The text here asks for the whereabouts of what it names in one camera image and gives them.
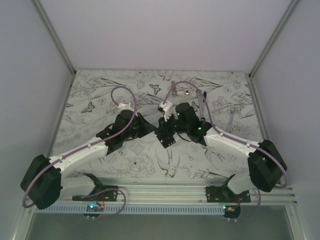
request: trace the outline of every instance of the wire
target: wire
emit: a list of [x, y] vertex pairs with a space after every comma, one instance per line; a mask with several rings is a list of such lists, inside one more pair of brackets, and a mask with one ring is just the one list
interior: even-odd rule
[[[167, 101], [170, 93], [172, 92], [173, 88], [175, 88], [176, 85], [182, 84], [182, 83], [184, 83], [184, 84], [189, 84], [189, 85], [193, 86], [196, 90], [198, 90], [198, 92], [199, 92], [199, 94], [202, 96], [202, 99], [203, 99], [204, 104], [205, 104], [205, 106], [206, 106], [206, 109], [207, 109], [207, 112], [208, 112], [208, 115], [209, 115], [209, 120], [210, 120], [210, 123], [211, 123], [211, 125], [212, 125], [212, 128], [213, 128], [218, 134], [223, 133], [223, 135], [222, 135], [223, 137], [225, 137], [225, 138], [227, 138], [227, 139], [230, 139], [230, 140], [232, 140], [232, 141], [235, 141], [235, 142], [237, 142], [237, 143], [240, 143], [240, 144], [243, 144], [243, 145], [247, 145], [247, 142], [246, 142], [246, 141], [242, 141], [242, 140], [237, 139], [237, 138], [235, 138], [235, 137], [233, 137], [233, 136], [231, 136], [231, 135], [228, 135], [228, 134], [225, 133], [225, 132], [222, 132], [222, 131], [214, 124], [214, 121], [213, 121], [212, 116], [211, 116], [211, 113], [210, 113], [210, 109], [209, 109], [209, 105], [208, 105], [207, 99], [205, 98], [205, 96], [204, 96], [204, 94], [202, 93], [202, 91], [201, 91], [195, 84], [193, 84], [192, 82], [189, 82], [189, 81], [178, 81], [178, 82], [176, 82], [175, 84], [171, 85], [170, 90], [168, 91], [168, 93], [166, 94], [166, 96], [165, 96], [165, 98], [164, 98], [164, 100], [163, 100], [163, 104], [166, 103], [166, 101]], [[250, 143], [249, 143], [249, 147], [252, 147], [252, 148], [254, 148], [254, 149], [262, 152], [263, 154], [265, 154], [266, 156], [268, 156], [268, 157], [279, 167], [279, 169], [281, 170], [281, 172], [282, 172], [283, 175], [284, 175], [285, 183], [284, 183], [283, 186], [275, 186], [275, 188], [278, 188], [278, 189], [286, 188], [286, 187], [288, 186], [288, 184], [289, 184], [289, 176], [288, 176], [286, 170], [284, 169], [284, 167], [280, 164], [280, 162], [278, 162], [278, 161], [274, 158], [274, 156], [272, 156], [270, 153], [268, 153], [267, 151], [263, 150], [262, 148], [260, 148], [260, 147], [258, 147], [258, 146], [256, 146], [256, 145], [253, 145], [253, 144], [250, 144]]]
[[[116, 89], [125, 89], [125, 90], [127, 90], [127, 91], [132, 95], [132, 97], [133, 97], [133, 103], [134, 103], [134, 109], [133, 109], [132, 117], [130, 118], [129, 122], [127, 123], [127, 125], [126, 125], [123, 129], [121, 129], [120, 131], [118, 131], [117, 133], [115, 133], [115, 134], [113, 134], [113, 135], [111, 135], [111, 136], [108, 136], [108, 137], [106, 137], [106, 138], [104, 138], [104, 139], [101, 139], [101, 140], [98, 140], [98, 141], [95, 141], [95, 142], [91, 143], [91, 146], [97, 145], [97, 144], [102, 143], [102, 142], [105, 142], [105, 141], [107, 141], [107, 140], [110, 140], [110, 139], [112, 139], [112, 138], [120, 135], [121, 133], [123, 133], [123, 132], [131, 125], [131, 123], [133, 122], [133, 120], [134, 120], [134, 118], [135, 118], [135, 116], [136, 116], [136, 112], [137, 112], [137, 100], [136, 100], [135, 94], [134, 94], [129, 88], [127, 88], [127, 87], [125, 87], [125, 86], [116, 86], [116, 87], [115, 87], [114, 89], [112, 89], [112, 91], [111, 91], [111, 99], [112, 99], [112, 101], [113, 101], [116, 105], [118, 105], [118, 103], [117, 103], [117, 102], [114, 100], [114, 98], [113, 98], [113, 93], [114, 93], [114, 91], [115, 91]], [[80, 151], [82, 151], [82, 150], [84, 150], [84, 149], [86, 149], [86, 148], [88, 148], [87, 145], [78, 147], [78, 148], [76, 148], [75, 150], [73, 150], [73, 151], [67, 153], [66, 155], [64, 155], [61, 159], [57, 159], [57, 160], [53, 161], [53, 162], [50, 163], [48, 166], [46, 166], [44, 169], [42, 169], [42, 170], [32, 179], [32, 181], [30, 182], [29, 186], [26, 188], [25, 193], [24, 193], [23, 198], [22, 198], [22, 206], [23, 206], [25, 209], [28, 209], [28, 208], [31, 208], [32, 206], [35, 205], [35, 203], [31, 203], [30, 205], [27, 205], [27, 204], [26, 204], [26, 201], [27, 201], [27, 197], [28, 197], [28, 194], [29, 194], [31, 188], [34, 186], [34, 184], [36, 183], [36, 181], [42, 176], [42, 174], [44, 174], [49, 168], [53, 167], [55, 164], [57, 164], [57, 163], [65, 160], [66, 158], [70, 157], [71, 155], [73, 155], [73, 154], [75, 154], [75, 153], [78, 153], [78, 152], [80, 152]]]
[[125, 193], [122, 190], [120, 190], [118, 188], [109, 188], [109, 189], [105, 189], [105, 190], [96, 192], [96, 193], [91, 194], [91, 195], [79, 195], [79, 197], [81, 197], [81, 198], [91, 198], [91, 197], [94, 197], [94, 196], [98, 196], [100, 194], [104, 194], [105, 192], [109, 192], [109, 191], [117, 191], [117, 192], [120, 192], [123, 195], [123, 205], [119, 209], [119, 211], [117, 211], [116, 213], [114, 213], [112, 215], [102, 216], [102, 217], [98, 218], [98, 219], [110, 219], [110, 218], [113, 218], [115, 216], [118, 216], [125, 209], [125, 206], [126, 206], [126, 203], [127, 203], [127, 198], [126, 198]]
[[178, 136], [179, 136], [182, 140], [185, 140], [185, 141], [187, 141], [187, 142], [189, 142], [189, 143], [192, 142], [192, 140], [187, 140], [187, 139], [185, 139], [184, 137], [182, 137], [182, 136], [180, 135], [180, 133], [177, 132], [176, 134], [178, 134]]
[[236, 209], [239, 208], [239, 207], [240, 207], [240, 204], [241, 204], [241, 200], [240, 200], [240, 197], [239, 197], [239, 196], [238, 196], [237, 202], [238, 202], [238, 204], [237, 204], [236, 207], [235, 207]]
[[256, 205], [254, 212], [250, 216], [243, 217], [243, 218], [237, 218], [236, 219], [237, 222], [238, 221], [248, 220], [248, 219], [254, 217], [258, 213], [258, 211], [260, 209], [260, 206], [261, 206], [261, 193], [260, 193], [260, 190], [258, 188], [257, 188], [257, 191], [258, 191], [258, 195], [259, 195], [258, 196], [258, 204]]

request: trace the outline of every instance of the black bracket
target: black bracket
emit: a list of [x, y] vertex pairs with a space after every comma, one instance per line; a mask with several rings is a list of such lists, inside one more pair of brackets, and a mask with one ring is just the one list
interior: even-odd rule
[[222, 186], [207, 186], [205, 188], [206, 200], [208, 203], [251, 203], [249, 191], [234, 194], [228, 187], [228, 182], [235, 174], [231, 175]]
[[[106, 189], [118, 189], [118, 186], [112, 186], [112, 185], [103, 185], [102, 182], [93, 174], [87, 173], [86, 176], [91, 178], [91, 180], [95, 184], [95, 188], [92, 190], [92, 192], [89, 195], [98, 193], [100, 191], [106, 190]], [[104, 193], [104, 201], [105, 202], [116, 202], [118, 196], [117, 190], [110, 190], [106, 191]], [[80, 202], [92, 202], [95, 201], [99, 196], [93, 196], [93, 197], [81, 197], [81, 196], [73, 196], [72, 201], [80, 201]]]

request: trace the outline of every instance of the bird illustration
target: bird illustration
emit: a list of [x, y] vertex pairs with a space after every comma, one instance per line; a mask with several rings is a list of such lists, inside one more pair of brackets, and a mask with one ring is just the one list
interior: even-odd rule
[[175, 71], [172, 71], [172, 73], [169, 73], [168, 71], [157, 71], [157, 73], [159, 74], [160, 77], [163, 77], [162, 81], [166, 80], [166, 81], [170, 81], [172, 76], [174, 75]]
[[171, 150], [171, 154], [169, 154], [168, 150], [166, 151], [168, 153], [168, 161], [169, 163], [164, 163], [160, 157], [158, 156], [157, 154], [157, 150], [155, 150], [155, 155], [156, 155], [156, 160], [159, 164], [159, 167], [161, 168], [161, 170], [166, 170], [166, 173], [165, 173], [165, 177], [166, 178], [173, 178], [178, 169], [179, 169], [179, 164], [180, 164], [180, 156], [179, 156], [179, 160], [178, 160], [178, 163], [176, 166], [174, 166], [173, 162], [172, 162], [172, 150]]

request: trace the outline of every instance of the black mount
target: black mount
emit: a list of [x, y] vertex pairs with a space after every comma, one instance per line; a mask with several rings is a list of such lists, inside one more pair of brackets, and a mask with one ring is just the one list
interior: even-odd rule
[[[33, 159], [20, 183], [22, 190], [27, 190], [35, 176], [50, 164], [49, 160], [43, 155], [36, 156]], [[62, 188], [60, 171], [60, 168], [50, 167], [30, 189], [28, 196], [38, 209], [46, 209], [59, 198]]]
[[[118, 189], [118, 186], [114, 185], [103, 185], [103, 183], [92, 173], [86, 173], [85, 174], [87, 177], [89, 177], [95, 187], [92, 190], [92, 192], [90, 192], [88, 195], [92, 195], [98, 192], [101, 192], [102, 190], [106, 190], [106, 189]], [[110, 190], [110, 191], [106, 191], [104, 193], [104, 201], [105, 202], [116, 202], [117, 201], [117, 196], [118, 196], [118, 191], [117, 190]], [[82, 202], [92, 202], [94, 200], [96, 200], [99, 196], [93, 196], [93, 197], [81, 197], [81, 196], [73, 196], [72, 197], [72, 201], [82, 201]]]
[[[276, 146], [269, 140], [259, 143], [259, 147], [271, 154], [287, 171], [287, 165]], [[269, 193], [279, 182], [283, 173], [275, 162], [264, 153], [255, 150], [248, 157], [249, 175], [252, 183], [260, 190]]]
[[231, 175], [222, 186], [207, 186], [205, 188], [206, 200], [208, 203], [237, 203], [238, 199], [242, 203], [251, 203], [249, 191], [243, 191], [240, 194], [234, 194], [228, 188], [228, 182], [234, 176]]
[[175, 107], [178, 119], [172, 114], [167, 121], [164, 117], [159, 119], [159, 127], [154, 131], [156, 137], [164, 148], [176, 142], [175, 133], [186, 133], [192, 142], [206, 146], [204, 136], [211, 128], [211, 124], [200, 121], [196, 112], [188, 102], [180, 103]]
[[[98, 132], [95, 136], [97, 138], [105, 139], [116, 134], [129, 123], [132, 114], [134, 113], [130, 110], [122, 110], [116, 116], [111, 129], [107, 126], [104, 130]], [[147, 122], [138, 112], [137, 116], [134, 117], [131, 125], [124, 132], [110, 140], [105, 141], [105, 145], [108, 146], [107, 155], [121, 148], [124, 144], [124, 141], [128, 139], [142, 138], [149, 133], [152, 133], [156, 129], [157, 128], [155, 126]]]

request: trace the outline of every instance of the butterfly print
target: butterfly print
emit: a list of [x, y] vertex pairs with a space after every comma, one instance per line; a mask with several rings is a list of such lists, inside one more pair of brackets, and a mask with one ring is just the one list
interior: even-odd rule
[[156, 84], [156, 85], [149, 84], [149, 86], [153, 89], [154, 95], [157, 95], [158, 92], [161, 90], [161, 88], [159, 87], [158, 84]]
[[86, 108], [86, 109], [84, 109], [84, 110], [82, 110], [82, 114], [84, 114], [84, 113], [92, 113], [92, 109], [94, 109], [95, 108], [95, 106], [94, 105], [92, 105], [92, 101], [90, 101], [89, 103], [88, 103], [88, 107]]
[[191, 105], [192, 105], [192, 107], [194, 108], [194, 111], [195, 111], [195, 112], [198, 112], [199, 106], [195, 103], [195, 101], [192, 101]]
[[169, 73], [169, 71], [157, 71], [160, 77], [163, 77], [162, 81], [170, 81], [175, 71]]

